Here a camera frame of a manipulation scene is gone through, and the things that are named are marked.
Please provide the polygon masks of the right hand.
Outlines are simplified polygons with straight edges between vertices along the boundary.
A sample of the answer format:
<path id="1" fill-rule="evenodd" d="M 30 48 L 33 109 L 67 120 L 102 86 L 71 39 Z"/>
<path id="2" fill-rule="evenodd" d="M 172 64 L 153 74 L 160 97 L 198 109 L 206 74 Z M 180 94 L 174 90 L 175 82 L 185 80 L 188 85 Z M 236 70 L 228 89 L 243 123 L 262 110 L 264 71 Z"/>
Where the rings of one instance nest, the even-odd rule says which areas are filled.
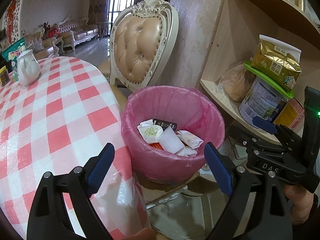
<path id="1" fill-rule="evenodd" d="M 305 223 L 309 218 L 313 206 L 314 194 L 299 185 L 285 185 L 284 194 L 293 202 L 290 212 L 292 224 L 299 225 Z"/>

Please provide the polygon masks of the left hand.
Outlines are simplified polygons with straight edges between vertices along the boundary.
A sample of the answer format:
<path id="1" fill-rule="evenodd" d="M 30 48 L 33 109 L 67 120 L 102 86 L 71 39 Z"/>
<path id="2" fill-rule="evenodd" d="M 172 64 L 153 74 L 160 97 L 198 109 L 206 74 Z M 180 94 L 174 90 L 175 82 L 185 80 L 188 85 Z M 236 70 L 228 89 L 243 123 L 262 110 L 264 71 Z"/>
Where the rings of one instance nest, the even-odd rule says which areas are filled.
<path id="1" fill-rule="evenodd" d="M 144 228 L 134 235 L 125 237 L 122 240 L 156 240 L 156 233 L 151 228 Z"/>

